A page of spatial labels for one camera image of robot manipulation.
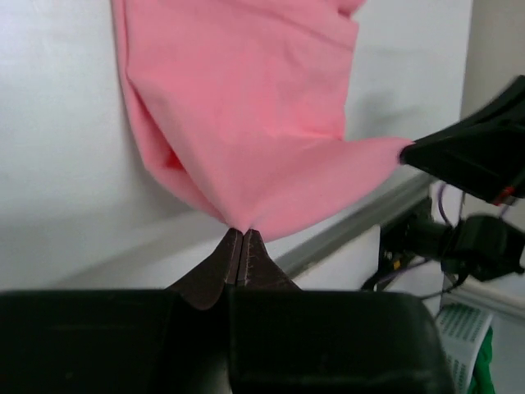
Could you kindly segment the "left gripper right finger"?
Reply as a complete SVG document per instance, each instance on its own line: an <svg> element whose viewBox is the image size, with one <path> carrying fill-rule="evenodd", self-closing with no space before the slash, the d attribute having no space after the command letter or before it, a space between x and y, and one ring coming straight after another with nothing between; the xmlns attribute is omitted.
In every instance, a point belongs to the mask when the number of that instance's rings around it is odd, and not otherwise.
<svg viewBox="0 0 525 394"><path fill-rule="evenodd" d="M452 393L435 320L395 292L306 291L244 234L228 295L234 393Z"/></svg>

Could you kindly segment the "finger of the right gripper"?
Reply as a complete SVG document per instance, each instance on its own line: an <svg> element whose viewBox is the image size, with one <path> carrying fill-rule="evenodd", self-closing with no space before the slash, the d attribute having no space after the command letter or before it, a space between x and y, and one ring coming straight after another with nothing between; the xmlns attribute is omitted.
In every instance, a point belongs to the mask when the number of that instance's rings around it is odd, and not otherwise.
<svg viewBox="0 0 525 394"><path fill-rule="evenodd" d="M399 161L487 203L524 197L524 77L469 117L402 149Z"/></svg>

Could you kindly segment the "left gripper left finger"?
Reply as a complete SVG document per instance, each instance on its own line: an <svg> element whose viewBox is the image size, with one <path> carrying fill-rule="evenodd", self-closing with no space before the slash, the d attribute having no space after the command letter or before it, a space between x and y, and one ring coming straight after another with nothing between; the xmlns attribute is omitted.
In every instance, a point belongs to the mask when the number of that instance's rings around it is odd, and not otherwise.
<svg viewBox="0 0 525 394"><path fill-rule="evenodd" d="M240 256L230 230L161 290L6 291L4 393L228 393L226 289Z"/></svg>

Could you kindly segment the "pink t shirt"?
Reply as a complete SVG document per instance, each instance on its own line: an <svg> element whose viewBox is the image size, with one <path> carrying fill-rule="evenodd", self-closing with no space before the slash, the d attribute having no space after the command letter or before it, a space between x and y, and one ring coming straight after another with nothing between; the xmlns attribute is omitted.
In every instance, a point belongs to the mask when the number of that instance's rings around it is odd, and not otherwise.
<svg viewBox="0 0 525 394"><path fill-rule="evenodd" d="M358 1L115 1L130 128L193 208L273 241L358 202L400 137L345 140Z"/></svg>

